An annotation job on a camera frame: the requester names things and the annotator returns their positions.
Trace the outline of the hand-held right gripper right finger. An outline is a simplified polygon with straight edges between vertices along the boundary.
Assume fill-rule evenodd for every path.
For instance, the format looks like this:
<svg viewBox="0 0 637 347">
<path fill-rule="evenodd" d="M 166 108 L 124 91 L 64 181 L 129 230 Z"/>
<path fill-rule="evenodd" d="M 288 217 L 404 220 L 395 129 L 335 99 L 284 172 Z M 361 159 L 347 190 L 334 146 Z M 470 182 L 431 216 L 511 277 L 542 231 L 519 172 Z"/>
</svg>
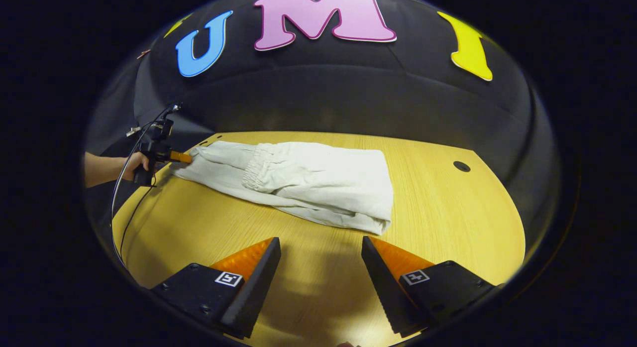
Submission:
<svg viewBox="0 0 637 347">
<path fill-rule="evenodd" d="M 401 337 L 428 333 L 468 313 L 502 290 L 459 263 L 432 263 L 372 236 L 361 257 L 392 331 Z"/>
</svg>

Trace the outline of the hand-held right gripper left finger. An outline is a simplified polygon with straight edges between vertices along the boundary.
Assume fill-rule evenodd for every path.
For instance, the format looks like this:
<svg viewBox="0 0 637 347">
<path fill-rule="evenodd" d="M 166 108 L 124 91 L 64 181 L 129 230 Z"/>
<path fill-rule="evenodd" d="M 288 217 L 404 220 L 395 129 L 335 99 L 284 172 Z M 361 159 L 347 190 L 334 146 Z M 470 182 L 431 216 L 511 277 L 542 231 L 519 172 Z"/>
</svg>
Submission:
<svg viewBox="0 0 637 347">
<path fill-rule="evenodd" d="M 282 255 L 280 239 L 261 242 L 205 266 L 190 263 L 151 292 L 198 324 L 250 338 Z"/>
</svg>

